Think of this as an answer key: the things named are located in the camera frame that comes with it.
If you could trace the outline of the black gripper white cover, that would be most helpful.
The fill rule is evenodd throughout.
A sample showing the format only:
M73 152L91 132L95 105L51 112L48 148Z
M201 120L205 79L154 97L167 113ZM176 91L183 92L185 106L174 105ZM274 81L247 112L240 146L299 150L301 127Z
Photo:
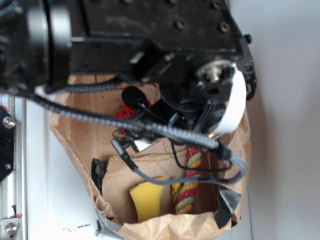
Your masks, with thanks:
M161 84L160 92L194 132L227 134L238 128L256 87L252 60L219 59L202 65L184 82Z

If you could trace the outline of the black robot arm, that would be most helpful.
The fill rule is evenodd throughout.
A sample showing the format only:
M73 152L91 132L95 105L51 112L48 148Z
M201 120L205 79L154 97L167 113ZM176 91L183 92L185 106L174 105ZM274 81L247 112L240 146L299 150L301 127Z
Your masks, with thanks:
M3 0L0 90L73 92L71 75L111 74L114 84L159 84L191 126L214 105L202 128L221 131L236 76L246 99L255 95L251 42L225 0Z

